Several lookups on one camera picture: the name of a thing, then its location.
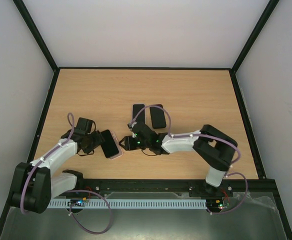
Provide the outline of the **pink phone case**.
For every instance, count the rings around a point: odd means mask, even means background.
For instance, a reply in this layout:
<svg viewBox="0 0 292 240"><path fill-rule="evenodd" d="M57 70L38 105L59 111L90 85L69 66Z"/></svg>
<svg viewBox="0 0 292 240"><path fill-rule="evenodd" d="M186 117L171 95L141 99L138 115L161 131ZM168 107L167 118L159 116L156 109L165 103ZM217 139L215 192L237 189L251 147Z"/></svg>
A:
<svg viewBox="0 0 292 240"><path fill-rule="evenodd" d="M116 134L113 131L110 131L110 134L111 134L111 136L112 136L112 138L113 138L113 140L114 140L114 142L116 144L118 153L116 155L113 155L113 156L109 157L108 159L109 160L114 160L114 159L117 159L117 158L121 157L123 155L123 151L122 151L121 146L119 145L119 141L118 141L118 139L116 137Z"/></svg>

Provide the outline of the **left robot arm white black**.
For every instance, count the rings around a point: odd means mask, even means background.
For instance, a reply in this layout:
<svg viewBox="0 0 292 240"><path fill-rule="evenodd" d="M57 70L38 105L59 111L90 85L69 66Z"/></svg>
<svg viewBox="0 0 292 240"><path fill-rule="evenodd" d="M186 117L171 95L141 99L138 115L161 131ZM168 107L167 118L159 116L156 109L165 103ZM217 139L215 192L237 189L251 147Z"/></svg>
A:
<svg viewBox="0 0 292 240"><path fill-rule="evenodd" d="M19 208L22 214L44 212L51 199L73 190L83 175L74 170L66 170L59 176L54 173L71 157L83 152L85 156L94 154L95 148L104 143L96 123L80 117L67 115L71 128L63 134L57 144L41 157L26 163L19 163L14 170L8 202Z"/></svg>

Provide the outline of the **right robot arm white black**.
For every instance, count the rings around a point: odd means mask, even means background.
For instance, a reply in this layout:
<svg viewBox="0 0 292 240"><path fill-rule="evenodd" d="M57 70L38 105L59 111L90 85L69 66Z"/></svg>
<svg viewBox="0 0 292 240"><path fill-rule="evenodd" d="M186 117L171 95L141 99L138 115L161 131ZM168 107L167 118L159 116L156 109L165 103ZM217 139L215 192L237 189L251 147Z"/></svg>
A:
<svg viewBox="0 0 292 240"><path fill-rule="evenodd" d="M177 152L196 152L209 165L204 191L215 196L222 189L222 180L231 165L241 158L238 143L212 125L189 133L157 133L144 123L130 128L132 135L119 141L126 151L150 150L154 156Z"/></svg>

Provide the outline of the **black phone case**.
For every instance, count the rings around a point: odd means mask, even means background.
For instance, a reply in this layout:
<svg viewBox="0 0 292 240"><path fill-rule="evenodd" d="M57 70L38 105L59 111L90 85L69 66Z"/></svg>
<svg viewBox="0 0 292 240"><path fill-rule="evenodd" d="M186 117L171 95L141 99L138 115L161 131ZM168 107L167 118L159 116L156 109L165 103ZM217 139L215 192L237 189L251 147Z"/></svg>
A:
<svg viewBox="0 0 292 240"><path fill-rule="evenodd" d="M163 105L157 104L157 107L150 107L150 117L153 129L165 129L167 127L165 112L162 110Z"/></svg>

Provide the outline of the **black object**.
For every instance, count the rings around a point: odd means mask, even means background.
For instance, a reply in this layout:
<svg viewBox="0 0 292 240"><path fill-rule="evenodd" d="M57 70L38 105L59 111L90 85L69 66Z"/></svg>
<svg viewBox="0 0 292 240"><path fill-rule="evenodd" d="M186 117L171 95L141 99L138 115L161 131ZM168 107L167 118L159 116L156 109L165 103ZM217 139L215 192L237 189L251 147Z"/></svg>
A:
<svg viewBox="0 0 292 240"><path fill-rule="evenodd" d="M101 132L101 135L104 139L104 142L101 144L102 151L104 156L107 159L110 159L120 153L117 144L110 132L110 130L104 130Z"/></svg>

